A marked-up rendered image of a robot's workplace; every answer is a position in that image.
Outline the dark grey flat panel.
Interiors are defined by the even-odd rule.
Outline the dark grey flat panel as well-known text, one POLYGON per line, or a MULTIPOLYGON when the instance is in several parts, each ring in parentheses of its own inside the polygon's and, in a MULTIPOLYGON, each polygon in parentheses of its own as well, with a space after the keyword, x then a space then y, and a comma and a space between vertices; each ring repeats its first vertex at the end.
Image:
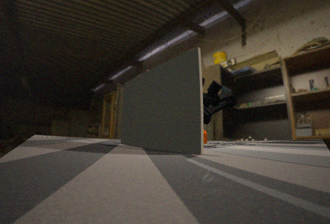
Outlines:
POLYGON ((201 49, 196 47, 127 81, 121 144, 203 154, 201 49))

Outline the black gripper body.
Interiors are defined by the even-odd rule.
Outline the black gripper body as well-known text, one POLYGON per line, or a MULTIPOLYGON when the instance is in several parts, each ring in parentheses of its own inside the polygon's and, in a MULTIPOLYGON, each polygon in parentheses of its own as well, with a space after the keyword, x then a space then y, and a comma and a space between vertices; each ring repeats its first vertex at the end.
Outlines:
MULTIPOLYGON (((204 86, 204 78, 202 77, 203 80, 203 86, 204 86)), ((203 104, 206 104, 206 102, 208 101, 208 94, 203 92, 203 104)))

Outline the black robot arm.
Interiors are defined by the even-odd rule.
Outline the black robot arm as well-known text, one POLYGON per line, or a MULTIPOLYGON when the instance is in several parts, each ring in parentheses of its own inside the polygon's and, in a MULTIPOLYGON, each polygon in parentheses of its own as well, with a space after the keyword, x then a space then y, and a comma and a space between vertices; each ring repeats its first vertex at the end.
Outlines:
POLYGON ((226 108, 234 107, 237 104, 235 95, 228 91, 226 93, 219 93, 223 86, 217 83, 215 80, 211 82, 211 85, 207 88, 208 101, 203 104, 204 118, 203 124, 208 125, 211 121, 212 114, 226 108), (212 105, 211 107, 209 105, 212 105))

